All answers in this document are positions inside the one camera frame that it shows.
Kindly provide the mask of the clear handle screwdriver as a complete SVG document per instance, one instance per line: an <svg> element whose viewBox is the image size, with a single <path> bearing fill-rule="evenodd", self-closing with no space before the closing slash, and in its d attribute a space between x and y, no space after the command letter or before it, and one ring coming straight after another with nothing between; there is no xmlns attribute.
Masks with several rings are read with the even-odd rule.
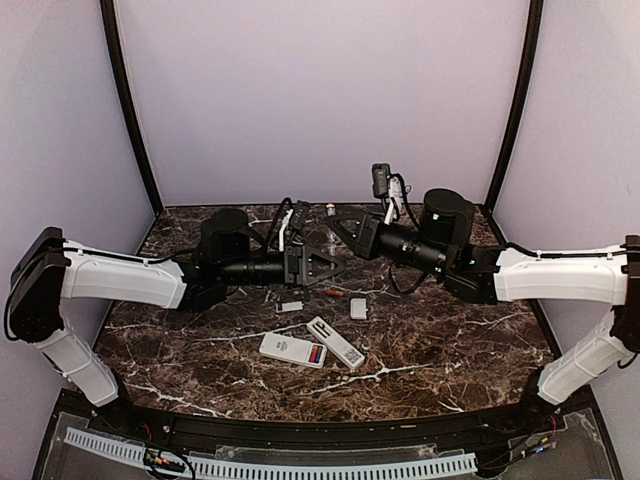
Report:
<svg viewBox="0 0 640 480"><path fill-rule="evenodd" d="M336 207L333 203L327 203L325 205L325 210L326 210L326 216L328 220L330 220L333 216L336 215ZM329 229L328 231L328 242L329 242L329 247L328 247L329 254L331 256L335 256L337 240L336 240L335 232L332 229Z"/></svg>

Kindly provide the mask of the small remote battery cover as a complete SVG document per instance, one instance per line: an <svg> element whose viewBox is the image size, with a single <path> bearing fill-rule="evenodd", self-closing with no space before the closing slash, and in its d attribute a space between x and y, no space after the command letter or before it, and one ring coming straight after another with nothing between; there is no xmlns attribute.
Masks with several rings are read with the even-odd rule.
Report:
<svg viewBox="0 0 640 480"><path fill-rule="evenodd" d="M367 300L365 298L352 298L350 300L350 318L365 320L367 318Z"/></svg>

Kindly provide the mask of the long white remote control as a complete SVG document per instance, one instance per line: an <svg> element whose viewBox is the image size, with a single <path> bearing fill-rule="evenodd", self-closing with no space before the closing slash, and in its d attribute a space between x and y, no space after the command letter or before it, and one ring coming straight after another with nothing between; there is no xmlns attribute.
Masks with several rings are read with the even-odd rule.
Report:
<svg viewBox="0 0 640 480"><path fill-rule="evenodd" d="M321 317L317 316L308 322L307 329L351 371L364 363L365 356Z"/></svg>

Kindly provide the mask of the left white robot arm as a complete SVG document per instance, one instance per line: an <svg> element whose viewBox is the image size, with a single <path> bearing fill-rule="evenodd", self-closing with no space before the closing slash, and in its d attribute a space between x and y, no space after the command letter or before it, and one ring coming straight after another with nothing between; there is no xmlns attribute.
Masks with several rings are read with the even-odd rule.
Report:
<svg viewBox="0 0 640 480"><path fill-rule="evenodd" d="M164 258L131 256L67 240L58 227L45 228L11 274L3 314L5 337L35 346L96 407L120 436L141 427L140 412L124 399L115 374L64 318L64 299L126 301L200 313L223 302L230 287L308 287L345 269L342 260L293 242L300 223L284 225L282 244L250 226L234 208L200 225L193 249Z"/></svg>

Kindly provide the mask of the small white remote control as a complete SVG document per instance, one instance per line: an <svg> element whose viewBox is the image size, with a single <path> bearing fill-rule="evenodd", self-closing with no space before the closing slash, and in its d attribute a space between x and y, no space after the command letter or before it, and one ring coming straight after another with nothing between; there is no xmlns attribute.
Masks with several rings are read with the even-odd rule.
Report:
<svg viewBox="0 0 640 480"><path fill-rule="evenodd" d="M313 343L276 333L266 333L259 347L259 353L267 358L280 360L309 368L320 369L308 362L309 351Z"/></svg>

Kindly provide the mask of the white battery cover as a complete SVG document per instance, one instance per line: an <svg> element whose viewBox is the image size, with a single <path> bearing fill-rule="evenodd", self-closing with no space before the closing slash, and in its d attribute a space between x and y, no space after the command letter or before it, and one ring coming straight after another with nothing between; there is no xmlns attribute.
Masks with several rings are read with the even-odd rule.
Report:
<svg viewBox="0 0 640 480"><path fill-rule="evenodd" d="M276 311L278 313L289 313L289 312L301 311L303 308L304 308L304 303L302 301L292 301L292 302L285 302L282 308L278 308L276 306Z"/></svg>

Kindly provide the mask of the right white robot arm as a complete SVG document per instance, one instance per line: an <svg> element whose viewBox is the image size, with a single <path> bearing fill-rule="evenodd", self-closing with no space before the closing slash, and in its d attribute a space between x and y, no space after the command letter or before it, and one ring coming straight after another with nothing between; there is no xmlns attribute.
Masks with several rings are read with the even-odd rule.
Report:
<svg viewBox="0 0 640 480"><path fill-rule="evenodd" d="M639 238L620 246L561 252L532 251L514 243L480 247L470 242L475 207L448 189L425 193L417 229L364 211L336 214L329 228L362 259L385 257L432 275L471 304L529 299L586 300L611 311L590 333L529 380L510 413L521 434L534 432L549 408L615 363L639 351Z"/></svg>

